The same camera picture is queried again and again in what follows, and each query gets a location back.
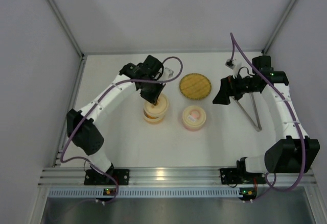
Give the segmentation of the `cream lid orange handle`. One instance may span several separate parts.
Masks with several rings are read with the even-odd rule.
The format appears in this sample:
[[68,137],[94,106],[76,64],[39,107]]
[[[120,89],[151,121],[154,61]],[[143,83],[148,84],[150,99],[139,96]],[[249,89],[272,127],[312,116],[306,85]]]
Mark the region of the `cream lid orange handle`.
[[155,105],[145,101],[144,110],[151,117],[162,117],[166,114],[169,107],[169,100],[167,96],[163,93],[158,97],[157,103]]

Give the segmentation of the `stainless steel tongs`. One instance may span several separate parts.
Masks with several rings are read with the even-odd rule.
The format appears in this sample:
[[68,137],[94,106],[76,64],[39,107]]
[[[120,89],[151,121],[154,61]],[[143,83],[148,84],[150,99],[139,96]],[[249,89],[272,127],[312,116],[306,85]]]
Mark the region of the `stainless steel tongs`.
[[238,108],[246,117],[247,121],[252,125],[252,127],[257,132],[261,132],[262,125],[261,125],[254,94],[253,93],[247,94],[245,95],[244,99],[245,99],[244,101],[238,101],[234,97],[232,98],[234,103],[238,106]]

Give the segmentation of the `cream lid pink handle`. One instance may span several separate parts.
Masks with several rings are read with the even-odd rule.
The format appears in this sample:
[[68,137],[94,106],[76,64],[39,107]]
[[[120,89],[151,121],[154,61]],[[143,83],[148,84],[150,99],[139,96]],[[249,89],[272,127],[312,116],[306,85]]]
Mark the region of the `cream lid pink handle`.
[[206,120],[206,112],[199,106],[188,106],[182,113],[182,120],[190,118],[190,120]]

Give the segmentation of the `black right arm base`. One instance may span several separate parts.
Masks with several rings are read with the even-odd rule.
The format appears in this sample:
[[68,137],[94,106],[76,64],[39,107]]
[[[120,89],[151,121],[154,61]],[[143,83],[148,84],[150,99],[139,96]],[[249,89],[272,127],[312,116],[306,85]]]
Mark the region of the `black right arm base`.
[[240,185],[240,184],[265,184],[263,173],[250,173],[246,171],[245,157],[237,160],[235,167],[220,168],[221,184]]

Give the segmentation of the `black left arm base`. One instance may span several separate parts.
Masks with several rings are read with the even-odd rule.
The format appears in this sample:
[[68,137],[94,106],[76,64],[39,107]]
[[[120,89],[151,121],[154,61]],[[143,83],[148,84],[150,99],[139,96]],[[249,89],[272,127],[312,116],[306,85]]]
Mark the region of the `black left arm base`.
[[[112,178],[118,183],[118,185],[129,185],[129,169],[114,169]],[[105,186],[115,185],[114,181],[105,175],[102,175],[94,169],[88,169],[85,173],[84,185],[86,186]]]

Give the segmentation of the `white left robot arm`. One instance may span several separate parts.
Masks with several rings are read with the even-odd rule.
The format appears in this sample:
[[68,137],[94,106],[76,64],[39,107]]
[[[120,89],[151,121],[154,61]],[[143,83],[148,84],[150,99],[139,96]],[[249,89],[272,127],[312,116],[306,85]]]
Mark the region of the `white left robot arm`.
[[93,101],[79,110],[71,109],[67,113],[68,138],[84,151],[96,172],[112,175],[114,169],[105,153],[101,123],[137,91],[145,101],[156,104],[164,88],[163,81],[172,75],[173,72],[165,68],[162,62],[148,55],[144,62],[124,65],[113,82]]

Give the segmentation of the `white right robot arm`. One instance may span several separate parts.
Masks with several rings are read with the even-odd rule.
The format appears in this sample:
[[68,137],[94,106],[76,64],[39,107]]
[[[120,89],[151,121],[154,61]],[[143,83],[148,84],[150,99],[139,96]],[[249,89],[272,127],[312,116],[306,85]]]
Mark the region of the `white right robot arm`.
[[275,142],[264,154],[243,157],[237,168],[245,173],[306,173],[316,158],[320,144],[306,133],[296,115],[287,75],[276,71],[270,56],[252,59],[252,73],[242,77],[242,65],[227,60],[226,66],[233,74],[222,78],[220,90],[213,104],[229,105],[230,100],[240,100],[244,94],[260,93],[268,106],[275,131]]

